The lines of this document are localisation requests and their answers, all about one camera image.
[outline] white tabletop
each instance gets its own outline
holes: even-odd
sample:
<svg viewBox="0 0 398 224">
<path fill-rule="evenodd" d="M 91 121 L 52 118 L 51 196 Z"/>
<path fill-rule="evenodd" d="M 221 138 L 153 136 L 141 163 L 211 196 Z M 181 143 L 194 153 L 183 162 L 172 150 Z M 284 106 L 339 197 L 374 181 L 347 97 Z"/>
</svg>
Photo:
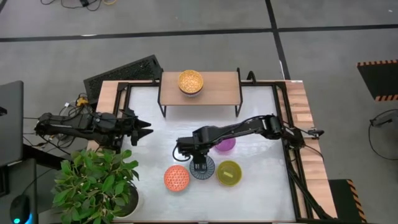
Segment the white tabletop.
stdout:
<svg viewBox="0 0 398 224">
<path fill-rule="evenodd" d="M 136 171 L 140 181 L 134 183 L 144 203 L 123 220 L 295 220 L 281 140 L 271 141 L 252 134 L 237 138 L 228 155 L 211 149 L 208 155 L 216 166 L 225 160 L 241 166 L 243 178 L 234 187 L 221 185 L 216 174 L 207 180 L 190 175 L 189 186 L 182 192 L 171 192 L 164 185 L 164 172 L 170 166 L 180 164 L 189 170 L 190 161 L 177 162 L 172 157 L 177 138 L 191 136 L 192 131 L 206 125 L 225 126 L 256 115 L 276 114 L 271 87 L 244 86 L 242 91 L 243 105 L 238 118 L 233 106 L 168 106 L 167 117 L 163 118 L 157 104 L 157 87 L 132 88 L 129 107 L 139 119 L 150 122 L 154 132 L 139 140 L 135 147 L 129 138 L 124 138 L 122 150 L 132 151 L 132 157 L 126 162 L 139 162 Z"/>
</svg>

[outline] pink bowl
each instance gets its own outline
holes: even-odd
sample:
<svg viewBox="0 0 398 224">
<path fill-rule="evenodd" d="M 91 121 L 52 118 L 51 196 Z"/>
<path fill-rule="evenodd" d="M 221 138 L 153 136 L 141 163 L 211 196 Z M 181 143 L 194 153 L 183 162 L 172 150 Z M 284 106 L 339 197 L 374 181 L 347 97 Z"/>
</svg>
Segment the pink bowl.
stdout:
<svg viewBox="0 0 398 224">
<path fill-rule="evenodd" d="M 235 146 L 235 138 L 227 139 L 216 145 L 216 149 L 221 152 L 226 152 L 231 150 Z"/>
</svg>

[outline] small wooden table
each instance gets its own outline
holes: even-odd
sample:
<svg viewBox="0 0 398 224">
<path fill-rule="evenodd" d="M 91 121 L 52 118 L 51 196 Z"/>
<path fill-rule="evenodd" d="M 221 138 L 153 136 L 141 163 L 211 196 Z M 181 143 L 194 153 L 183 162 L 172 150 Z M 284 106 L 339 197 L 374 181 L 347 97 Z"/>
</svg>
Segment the small wooden table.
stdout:
<svg viewBox="0 0 398 224">
<path fill-rule="evenodd" d="M 238 72 L 200 72 L 203 89 L 198 96 L 191 98 L 186 97 L 178 88 L 180 73 L 164 72 L 160 78 L 158 102 L 163 117 L 166 117 L 167 106 L 231 105 L 235 106 L 236 116 L 239 115 L 242 89 Z"/>
<path fill-rule="evenodd" d="M 101 93 L 98 99 L 97 111 L 103 113 L 113 113 L 116 92 L 118 90 L 118 83 L 126 81 L 105 81 L 103 82 Z M 151 83 L 151 80 L 142 81 L 128 81 L 129 83 Z M 310 107 L 307 100 L 307 95 L 304 89 L 304 84 L 302 81 L 290 81 L 290 80 L 257 80 L 258 83 L 272 83 L 272 82 L 285 82 L 287 89 L 287 96 L 289 98 L 290 110 L 292 112 L 294 125 L 298 128 L 308 129 L 314 127 Z M 121 98 L 119 105 L 124 104 L 124 97 Z M 282 112 L 286 110 L 283 105 L 283 101 L 280 100 L 280 105 Z M 306 144 L 308 146 L 314 147 L 320 150 L 319 143 L 317 140 L 306 139 Z M 88 149 L 96 149 L 98 147 L 97 143 L 94 141 L 89 141 Z M 325 170 L 325 165 L 322 158 L 315 152 L 308 149 L 301 149 L 300 155 L 302 158 L 302 164 L 305 174 L 305 180 L 307 183 L 307 188 L 313 195 L 315 200 L 321 205 L 324 211 L 332 217 L 337 217 L 335 204 L 333 202 L 333 197 L 331 195 L 330 186 L 328 183 L 328 178 Z M 301 191 L 297 188 L 297 196 L 299 200 L 299 208 L 302 218 L 308 217 L 305 211 L 305 204 L 303 195 Z"/>
</svg>

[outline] yellow bowl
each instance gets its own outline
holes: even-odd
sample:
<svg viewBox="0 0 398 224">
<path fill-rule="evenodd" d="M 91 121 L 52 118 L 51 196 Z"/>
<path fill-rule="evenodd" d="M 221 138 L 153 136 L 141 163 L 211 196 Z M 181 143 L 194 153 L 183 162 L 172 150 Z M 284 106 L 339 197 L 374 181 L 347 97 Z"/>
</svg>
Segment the yellow bowl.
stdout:
<svg viewBox="0 0 398 224">
<path fill-rule="evenodd" d="M 234 161 L 224 161 L 217 167 L 218 180 L 229 187 L 235 186 L 242 179 L 242 169 Z"/>
<path fill-rule="evenodd" d="M 188 95 L 195 96 L 203 88 L 203 77 L 194 70 L 185 70 L 178 77 L 178 87 Z"/>
</svg>

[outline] computer mouse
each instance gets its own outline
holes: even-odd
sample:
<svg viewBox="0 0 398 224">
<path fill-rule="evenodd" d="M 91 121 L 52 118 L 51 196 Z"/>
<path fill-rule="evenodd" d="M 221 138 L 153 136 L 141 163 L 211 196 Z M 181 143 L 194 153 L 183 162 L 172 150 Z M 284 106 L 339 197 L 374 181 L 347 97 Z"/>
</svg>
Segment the computer mouse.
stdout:
<svg viewBox="0 0 398 224">
<path fill-rule="evenodd" d="M 20 195 L 11 202 L 10 206 L 10 218 L 12 223 L 24 224 L 28 221 L 30 214 L 29 197 L 26 195 Z"/>
</svg>

